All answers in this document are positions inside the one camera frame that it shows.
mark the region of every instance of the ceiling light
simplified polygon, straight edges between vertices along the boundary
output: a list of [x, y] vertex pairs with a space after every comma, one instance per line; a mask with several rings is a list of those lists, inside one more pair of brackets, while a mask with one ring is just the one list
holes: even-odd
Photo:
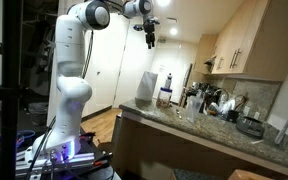
[[176, 34], [177, 34], [177, 29], [176, 29], [176, 28], [172, 28], [172, 29], [170, 30], [170, 33], [171, 33], [172, 35], [176, 35]]
[[162, 7], [165, 7], [167, 6], [168, 4], [170, 4], [170, 1], [171, 0], [157, 0], [157, 3], [162, 6]]

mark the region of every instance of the ceiling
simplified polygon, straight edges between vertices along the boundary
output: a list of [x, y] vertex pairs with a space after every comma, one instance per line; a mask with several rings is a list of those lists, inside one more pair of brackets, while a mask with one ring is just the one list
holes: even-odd
[[[198, 43], [202, 34], [217, 34], [230, 19], [243, 0], [170, 0], [161, 7], [154, 0], [154, 16], [161, 23], [160, 37]], [[176, 24], [166, 22], [166, 17], [177, 18]], [[177, 35], [170, 28], [178, 29]]]

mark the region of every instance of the black metal rack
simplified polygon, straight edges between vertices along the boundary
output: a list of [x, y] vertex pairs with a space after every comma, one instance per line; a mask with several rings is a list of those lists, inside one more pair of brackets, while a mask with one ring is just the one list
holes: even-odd
[[23, 0], [3, 0], [1, 179], [15, 179]]

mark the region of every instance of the granite countertop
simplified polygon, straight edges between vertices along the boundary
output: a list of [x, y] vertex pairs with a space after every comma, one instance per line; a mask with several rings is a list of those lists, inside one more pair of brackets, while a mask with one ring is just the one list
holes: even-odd
[[[199, 114], [195, 121], [187, 120], [186, 109], [181, 107], [157, 107], [156, 101], [145, 102], [130, 100], [120, 105], [122, 110], [140, 115], [146, 119], [161, 123], [168, 127], [225, 145], [271, 162], [288, 167], [288, 150], [275, 145], [271, 139], [263, 137], [263, 141], [255, 143], [258, 139], [251, 138], [235, 128], [235, 124], [220, 120], [213, 116]], [[176, 114], [179, 110], [182, 118]]]

